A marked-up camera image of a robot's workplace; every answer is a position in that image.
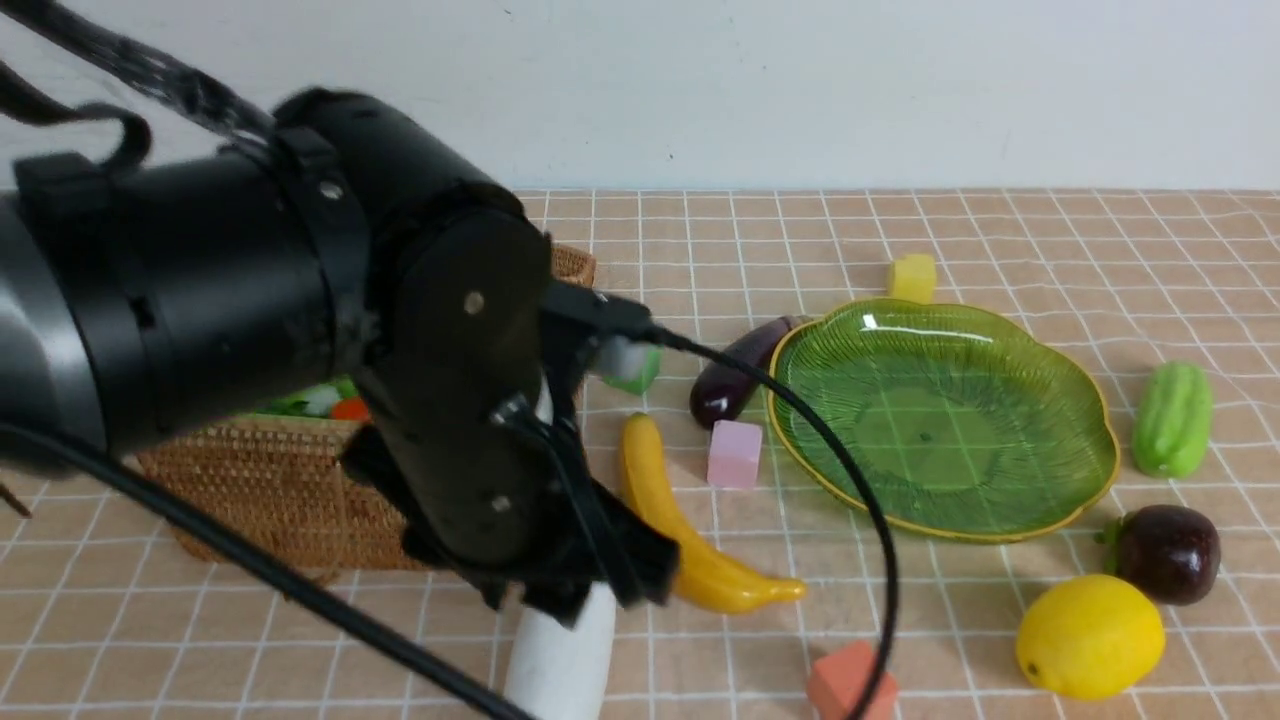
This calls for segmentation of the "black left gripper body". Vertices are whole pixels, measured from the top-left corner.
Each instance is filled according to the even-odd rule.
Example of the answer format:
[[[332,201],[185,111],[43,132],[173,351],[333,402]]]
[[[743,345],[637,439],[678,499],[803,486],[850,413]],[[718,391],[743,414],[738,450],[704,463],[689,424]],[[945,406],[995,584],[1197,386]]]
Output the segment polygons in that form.
[[[556,281],[550,240],[520,210],[465,205],[408,220],[378,250],[383,346],[355,375],[398,480],[404,550],[499,609],[572,626],[594,585],[664,605],[678,546],[593,478],[575,400],[641,304]]]

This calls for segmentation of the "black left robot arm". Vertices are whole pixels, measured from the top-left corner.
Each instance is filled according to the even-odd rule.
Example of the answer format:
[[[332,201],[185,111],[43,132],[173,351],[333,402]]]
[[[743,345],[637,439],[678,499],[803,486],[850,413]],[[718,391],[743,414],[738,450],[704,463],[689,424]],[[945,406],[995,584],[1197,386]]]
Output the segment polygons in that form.
[[[664,603],[678,546],[588,468],[575,400],[648,310],[556,278],[524,205],[404,113],[310,90],[262,146],[18,161],[3,196],[3,416],[137,454],[351,379],[340,455],[411,557],[572,626],[593,584]]]

